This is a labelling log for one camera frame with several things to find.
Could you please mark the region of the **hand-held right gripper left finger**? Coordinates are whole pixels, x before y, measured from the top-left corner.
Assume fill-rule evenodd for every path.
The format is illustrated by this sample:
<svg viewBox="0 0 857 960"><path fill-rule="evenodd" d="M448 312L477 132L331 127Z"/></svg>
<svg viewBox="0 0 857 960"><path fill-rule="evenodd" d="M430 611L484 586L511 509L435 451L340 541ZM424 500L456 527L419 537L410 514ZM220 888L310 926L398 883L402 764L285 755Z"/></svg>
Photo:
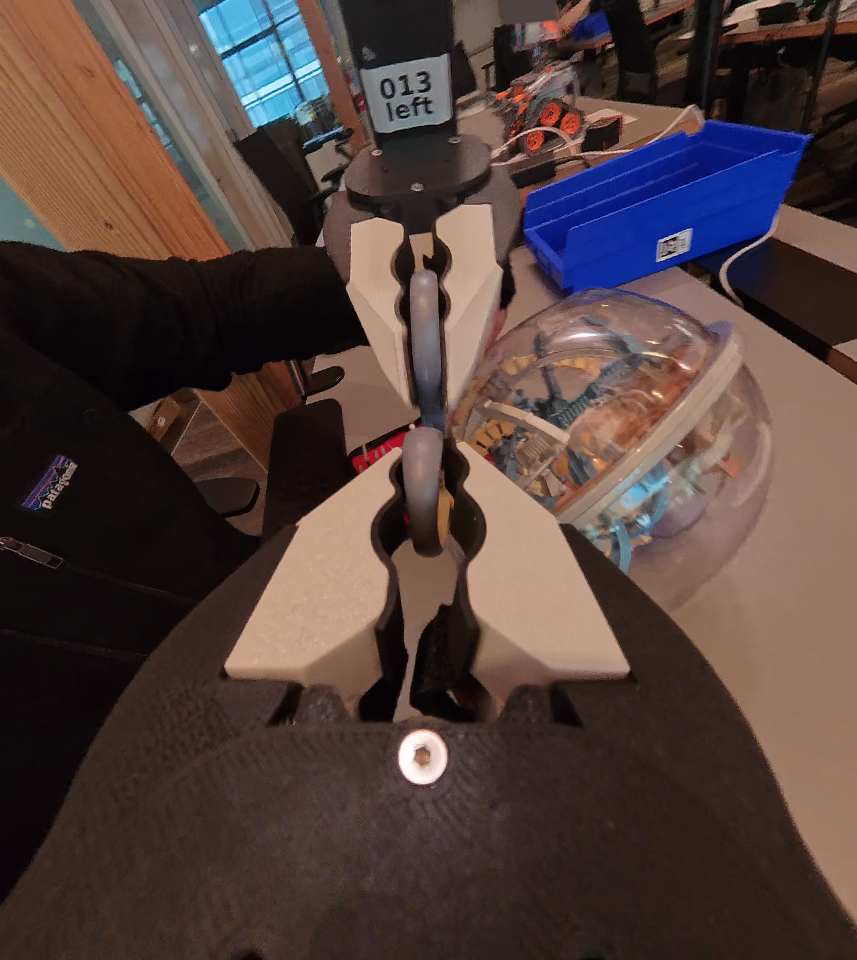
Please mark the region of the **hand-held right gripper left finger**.
<svg viewBox="0 0 857 960"><path fill-rule="evenodd" d="M393 450L299 521L224 663L230 678L373 686L383 676L375 629L389 571L372 528L400 458Z"/></svg>

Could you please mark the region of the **black perforated pad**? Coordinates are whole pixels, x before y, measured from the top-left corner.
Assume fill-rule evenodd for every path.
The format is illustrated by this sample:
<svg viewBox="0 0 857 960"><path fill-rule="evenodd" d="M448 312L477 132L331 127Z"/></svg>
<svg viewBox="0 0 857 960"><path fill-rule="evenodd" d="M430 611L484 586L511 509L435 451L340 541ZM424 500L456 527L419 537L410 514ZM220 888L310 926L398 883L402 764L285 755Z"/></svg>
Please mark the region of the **black perforated pad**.
<svg viewBox="0 0 857 960"><path fill-rule="evenodd" d="M296 407L276 418L265 478L263 544L356 477L344 429L342 407L333 398Z"/></svg>

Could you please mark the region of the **black office chair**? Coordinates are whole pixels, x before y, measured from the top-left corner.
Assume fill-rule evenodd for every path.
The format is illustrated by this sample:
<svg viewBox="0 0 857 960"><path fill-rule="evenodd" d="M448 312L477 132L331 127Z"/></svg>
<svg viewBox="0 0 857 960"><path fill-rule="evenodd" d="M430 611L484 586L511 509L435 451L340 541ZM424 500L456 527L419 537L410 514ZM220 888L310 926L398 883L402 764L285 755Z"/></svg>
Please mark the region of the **black office chair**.
<svg viewBox="0 0 857 960"><path fill-rule="evenodd" d="M323 174L319 186L307 160L302 126L291 117L260 126L233 141L234 150L287 218L297 246L315 246L323 231L327 200L339 191L352 160L349 145L353 127L339 126L322 135L316 148L334 145L343 162Z"/></svg>

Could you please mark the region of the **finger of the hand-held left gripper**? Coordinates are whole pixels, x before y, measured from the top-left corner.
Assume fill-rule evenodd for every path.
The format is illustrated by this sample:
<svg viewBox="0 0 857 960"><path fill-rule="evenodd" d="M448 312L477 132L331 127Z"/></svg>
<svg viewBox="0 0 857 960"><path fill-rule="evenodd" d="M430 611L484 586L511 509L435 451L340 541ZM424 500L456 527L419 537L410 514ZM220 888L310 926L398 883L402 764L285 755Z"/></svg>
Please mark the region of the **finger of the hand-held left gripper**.
<svg viewBox="0 0 857 960"><path fill-rule="evenodd" d="M401 223L372 218L350 226L351 304L389 384L402 402L417 408L402 311L414 272L411 237Z"/></svg>
<svg viewBox="0 0 857 960"><path fill-rule="evenodd" d="M444 302L432 322L432 427L446 437L502 298L493 204L464 203L446 212L433 226L432 242L434 301Z"/></svg>

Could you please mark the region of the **person's black clothing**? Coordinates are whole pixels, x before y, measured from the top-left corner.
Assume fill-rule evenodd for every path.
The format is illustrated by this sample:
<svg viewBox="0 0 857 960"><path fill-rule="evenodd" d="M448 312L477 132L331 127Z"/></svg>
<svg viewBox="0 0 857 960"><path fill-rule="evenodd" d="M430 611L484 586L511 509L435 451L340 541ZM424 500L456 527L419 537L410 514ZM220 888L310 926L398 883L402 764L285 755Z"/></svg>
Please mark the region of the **person's black clothing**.
<svg viewBox="0 0 857 960"><path fill-rule="evenodd" d="M0 332L0 906L123 690L257 548L127 404Z"/></svg>

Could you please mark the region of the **toy robot orange wheels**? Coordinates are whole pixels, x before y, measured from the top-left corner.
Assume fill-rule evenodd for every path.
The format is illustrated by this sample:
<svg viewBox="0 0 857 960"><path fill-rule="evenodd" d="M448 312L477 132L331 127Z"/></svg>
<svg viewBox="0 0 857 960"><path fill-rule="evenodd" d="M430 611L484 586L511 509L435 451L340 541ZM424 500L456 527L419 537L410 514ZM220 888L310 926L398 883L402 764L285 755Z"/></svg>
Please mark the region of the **toy robot orange wheels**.
<svg viewBox="0 0 857 960"><path fill-rule="evenodd" d="M530 72L505 90L489 92L487 105L502 127L493 160L579 154L587 121L578 107L578 95L578 77L567 64Z"/></svg>

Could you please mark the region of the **blue labelled storage bin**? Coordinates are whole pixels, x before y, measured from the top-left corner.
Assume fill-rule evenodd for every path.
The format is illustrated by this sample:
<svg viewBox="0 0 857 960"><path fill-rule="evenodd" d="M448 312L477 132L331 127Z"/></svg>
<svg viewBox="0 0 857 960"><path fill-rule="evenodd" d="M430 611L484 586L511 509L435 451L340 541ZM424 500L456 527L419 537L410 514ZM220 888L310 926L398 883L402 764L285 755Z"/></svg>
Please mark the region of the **blue labelled storage bin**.
<svg viewBox="0 0 857 960"><path fill-rule="evenodd" d="M812 135L707 121L532 191L523 238L566 293L616 288L770 229Z"/></svg>

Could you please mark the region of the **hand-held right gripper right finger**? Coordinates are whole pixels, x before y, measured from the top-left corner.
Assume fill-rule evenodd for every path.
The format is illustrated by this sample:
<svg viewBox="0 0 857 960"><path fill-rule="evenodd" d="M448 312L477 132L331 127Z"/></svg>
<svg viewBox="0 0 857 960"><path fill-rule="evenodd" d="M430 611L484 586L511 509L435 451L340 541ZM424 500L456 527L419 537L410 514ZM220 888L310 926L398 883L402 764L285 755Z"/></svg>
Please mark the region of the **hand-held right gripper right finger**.
<svg viewBox="0 0 857 960"><path fill-rule="evenodd" d="M467 443L456 448L485 523L467 566L480 627L473 677L483 686L627 678L627 658L555 518Z"/></svg>

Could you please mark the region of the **yellow-handled scissors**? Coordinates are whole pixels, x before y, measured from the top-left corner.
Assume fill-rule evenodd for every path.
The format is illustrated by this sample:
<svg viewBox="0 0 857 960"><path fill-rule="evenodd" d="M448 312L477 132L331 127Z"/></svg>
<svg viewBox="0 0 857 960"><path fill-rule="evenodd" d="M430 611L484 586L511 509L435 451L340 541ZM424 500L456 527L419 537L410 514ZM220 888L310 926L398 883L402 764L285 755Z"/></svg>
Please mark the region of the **yellow-handled scissors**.
<svg viewBox="0 0 857 960"><path fill-rule="evenodd" d="M402 445L401 476L408 531L415 552L427 558L443 550L439 500L442 492L447 375L445 334L437 273L413 273L409 283L410 374L422 424Z"/></svg>

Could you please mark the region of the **clear maze ball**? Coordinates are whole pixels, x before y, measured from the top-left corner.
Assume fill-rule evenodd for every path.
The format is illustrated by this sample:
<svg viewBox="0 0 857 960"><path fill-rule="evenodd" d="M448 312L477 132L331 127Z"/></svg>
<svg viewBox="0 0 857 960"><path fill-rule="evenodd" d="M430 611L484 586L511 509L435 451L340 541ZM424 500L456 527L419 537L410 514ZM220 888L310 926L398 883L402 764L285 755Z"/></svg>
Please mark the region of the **clear maze ball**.
<svg viewBox="0 0 857 960"><path fill-rule="evenodd" d="M755 528L771 414L724 320L590 289L503 334L447 424L666 609Z"/></svg>

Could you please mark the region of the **red tool kit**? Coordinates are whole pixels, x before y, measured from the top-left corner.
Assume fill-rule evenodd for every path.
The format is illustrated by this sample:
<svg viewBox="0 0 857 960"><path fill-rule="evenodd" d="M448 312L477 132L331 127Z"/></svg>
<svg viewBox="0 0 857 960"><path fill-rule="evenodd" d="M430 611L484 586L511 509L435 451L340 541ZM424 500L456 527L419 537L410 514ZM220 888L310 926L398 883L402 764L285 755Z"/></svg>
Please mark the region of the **red tool kit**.
<svg viewBox="0 0 857 960"><path fill-rule="evenodd" d="M348 454L351 468L356 474L364 473L392 450L399 450L408 432L408 427L405 427L363 442Z"/></svg>

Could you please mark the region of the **person's left forearm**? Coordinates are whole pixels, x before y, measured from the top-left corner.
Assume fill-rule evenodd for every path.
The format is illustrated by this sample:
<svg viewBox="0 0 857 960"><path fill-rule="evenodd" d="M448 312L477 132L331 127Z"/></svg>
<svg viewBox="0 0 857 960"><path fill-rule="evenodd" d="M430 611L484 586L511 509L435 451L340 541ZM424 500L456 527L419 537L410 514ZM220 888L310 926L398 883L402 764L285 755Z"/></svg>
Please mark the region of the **person's left forearm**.
<svg viewBox="0 0 857 960"><path fill-rule="evenodd" d="M179 389L367 345L320 247L198 261L0 241L0 450L82 463Z"/></svg>

